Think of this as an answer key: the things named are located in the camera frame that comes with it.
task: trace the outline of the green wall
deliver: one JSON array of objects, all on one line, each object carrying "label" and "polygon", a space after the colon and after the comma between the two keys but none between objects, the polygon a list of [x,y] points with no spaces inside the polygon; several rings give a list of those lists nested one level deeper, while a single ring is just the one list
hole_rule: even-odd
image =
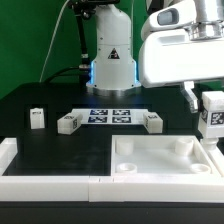
[{"label": "green wall", "polygon": [[[38,82],[54,26],[65,0],[0,2],[0,98],[23,83]],[[132,0],[121,0],[118,8],[131,15]],[[134,58],[142,44],[141,27],[146,20],[145,0],[135,0]],[[91,59],[96,55],[95,21],[85,22]],[[80,63],[80,45],[73,12],[65,10],[45,77]]]}]

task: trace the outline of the small white cube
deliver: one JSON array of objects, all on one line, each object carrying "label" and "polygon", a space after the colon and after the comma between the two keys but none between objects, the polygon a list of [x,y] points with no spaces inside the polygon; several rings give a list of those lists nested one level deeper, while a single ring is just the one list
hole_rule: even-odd
[{"label": "small white cube", "polygon": [[224,110],[224,92],[203,92],[202,100],[207,111]]},{"label": "small white cube", "polygon": [[42,108],[30,110],[30,125],[31,129],[45,128],[44,110]]},{"label": "small white cube", "polygon": [[143,114],[144,126],[150,134],[163,132],[163,120],[155,112]]},{"label": "small white cube", "polygon": [[58,133],[71,135],[81,126],[82,116],[79,114],[68,113],[58,120]]}]

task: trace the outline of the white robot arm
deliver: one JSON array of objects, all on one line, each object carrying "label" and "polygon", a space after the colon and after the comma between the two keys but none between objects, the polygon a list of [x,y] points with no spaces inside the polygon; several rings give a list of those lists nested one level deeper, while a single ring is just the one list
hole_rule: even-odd
[{"label": "white robot arm", "polygon": [[[223,79],[222,0],[173,2],[177,3],[153,13],[143,26],[144,43],[139,53],[141,84],[151,88]],[[191,88],[183,92],[195,105]],[[192,111],[197,112],[197,108],[193,106]]]},{"label": "white robot arm", "polygon": [[76,16],[81,14],[83,19],[89,19],[95,14],[97,55],[91,62],[91,78],[86,86],[88,92],[103,96],[123,96],[141,86],[137,80],[137,65],[131,55],[131,19],[115,7],[116,3],[119,0],[72,2]]}]

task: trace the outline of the white plastic tray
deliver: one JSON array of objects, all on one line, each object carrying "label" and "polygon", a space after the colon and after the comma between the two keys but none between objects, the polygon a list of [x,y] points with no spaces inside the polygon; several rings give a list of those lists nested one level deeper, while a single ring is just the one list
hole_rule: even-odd
[{"label": "white plastic tray", "polygon": [[[125,136],[134,141],[133,155],[136,149],[139,150],[131,160],[137,164],[138,172],[116,173],[116,163],[130,162],[131,159],[131,155],[123,156],[123,159],[115,155],[115,141],[120,137],[112,137],[111,176],[0,176],[0,201],[224,203],[224,179],[214,166],[223,170],[220,165],[222,154],[213,153],[212,163],[196,138],[190,136],[194,139],[194,155],[187,156],[186,161],[179,158],[178,162],[173,151],[174,142],[183,136]],[[0,144],[1,174],[16,153],[16,139],[8,138]],[[211,173],[189,173],[188,165],[195,162],[209,166]]]},{"label": "white plastic tray", "polygon": [[[193,151],[190,155],[180,155],[175,152],[176,142],[179,139],[193,141]],[[116,153],[119,150],[117,148],[119,141],[132,141],[133,146],[126,143],[127,148],[133,147],[129,155]],[[207,167],[211,169],[211,174],[220,176],[194,136],[113,136],[111,158],[112,176],[133,174],[133,172],[136,175],[193,174],[199,173],[200,167],[201,173],[207,172]]]}]

